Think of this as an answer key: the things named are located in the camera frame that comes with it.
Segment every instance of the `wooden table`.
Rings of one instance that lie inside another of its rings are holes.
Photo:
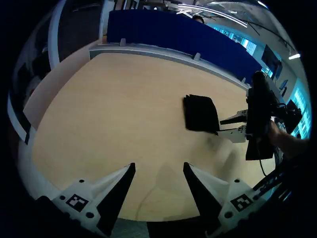
[[[184,162],[225,180],[240,177],[251,186],[263,174],[258,161],[245,161],[247,143],[186,130],[186,94],[211,97],[219,120],[247,108],[243,89],[202,70],[149,56],[100,54],[50,104],[32,159],[60,190],[78,178],[93,182],[135,162],[121,218],[197,216]],[[274,167],[273,160],[263,164],[267,173]]]

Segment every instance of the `blue divider panel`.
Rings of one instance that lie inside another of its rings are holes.
[[[239,43],[213,28],[170,12],[121,10],[109,15],[107,41],[140,43],[179,50],[213,63],[251,84],[262,66]]]

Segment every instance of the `person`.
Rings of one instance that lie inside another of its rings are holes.
[[[288,159],[292,159],[308,149],[308,139],[302,140],[281,131],[273,121],[270,122],[267,135],[271,144],[279,147]]]
[[[201,16],[195,15],[195,16],[193,16],[193,20],[198,21],[202,24],[205,24],[205,21]]]

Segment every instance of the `black cable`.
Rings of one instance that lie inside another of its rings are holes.
[[[262,173],[263,173],[263,174],[264,174],[264,176],[266,177],[266,174],[265,174],[264,169],[263,169],[263,166],[262,166],[261,159],[259,159],[259,161],[260,161],[260,166],[261,166],[261,169],[262,169]]]

